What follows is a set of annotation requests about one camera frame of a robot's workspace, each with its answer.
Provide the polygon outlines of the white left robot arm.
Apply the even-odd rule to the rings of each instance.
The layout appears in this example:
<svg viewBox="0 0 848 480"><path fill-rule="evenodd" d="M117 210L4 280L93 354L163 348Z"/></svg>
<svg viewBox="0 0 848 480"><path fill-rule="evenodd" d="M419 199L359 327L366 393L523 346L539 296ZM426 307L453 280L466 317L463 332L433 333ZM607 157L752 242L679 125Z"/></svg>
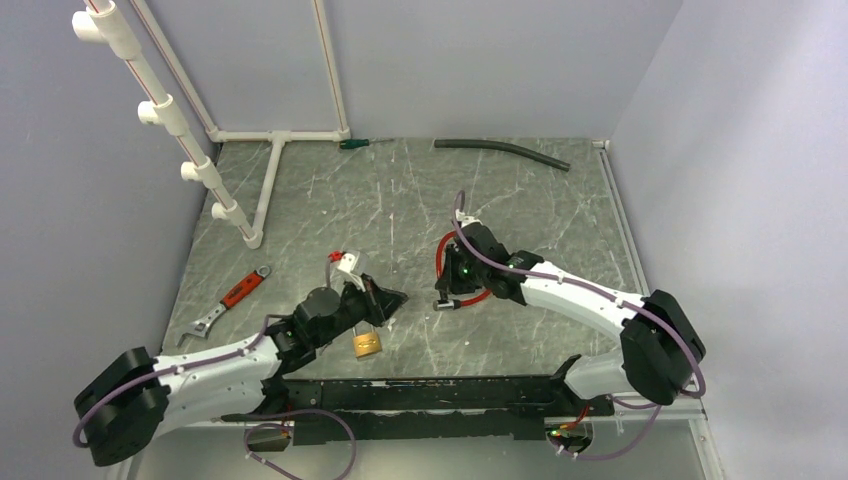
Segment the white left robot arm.
<svg viewBox="0 0 848 480"><path fill-rule="evenodd" d="M408 299L364 274L341 291L313 289L292 313L269 314L257 333L228 345L156 357L143 347L127 350L74 399L72 442L104 467L196 422L275 419L293 408L285 375L358 324L383 326Z"/></svg>

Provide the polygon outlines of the red cable lock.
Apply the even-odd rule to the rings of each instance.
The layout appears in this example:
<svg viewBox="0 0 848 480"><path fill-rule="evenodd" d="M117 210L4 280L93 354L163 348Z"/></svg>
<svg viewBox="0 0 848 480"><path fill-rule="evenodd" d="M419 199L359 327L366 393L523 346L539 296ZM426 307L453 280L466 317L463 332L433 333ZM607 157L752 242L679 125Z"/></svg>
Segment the red cable lock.
<svg viewBox="0 0 848 480"><path fill-rule="evenodd" d="M433 302L435 311L459 310L491 296L491 291L484 289L482 284L473 278L454 237L454 232L446 233L436 248L434 288L439 298Z"/></svg>

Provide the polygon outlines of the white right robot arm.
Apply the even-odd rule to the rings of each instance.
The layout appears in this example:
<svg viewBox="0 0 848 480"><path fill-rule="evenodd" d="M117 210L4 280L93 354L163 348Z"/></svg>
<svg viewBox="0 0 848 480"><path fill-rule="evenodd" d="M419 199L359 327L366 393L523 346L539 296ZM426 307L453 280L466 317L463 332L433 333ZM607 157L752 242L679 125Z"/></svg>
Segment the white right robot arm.
<svg viewBox="0 0 848 480"><path fill-rule="evenodd" d="M615 344L596 356L569 359L556 375L551 401L574 415L589 400L635 392L651 405L700 398L706 348L677 299L655 290L639 295L566 272L542 256L510 252L478 221L443 236L435 258L437 310L458 310L486 298L559 313Z"/></svg>

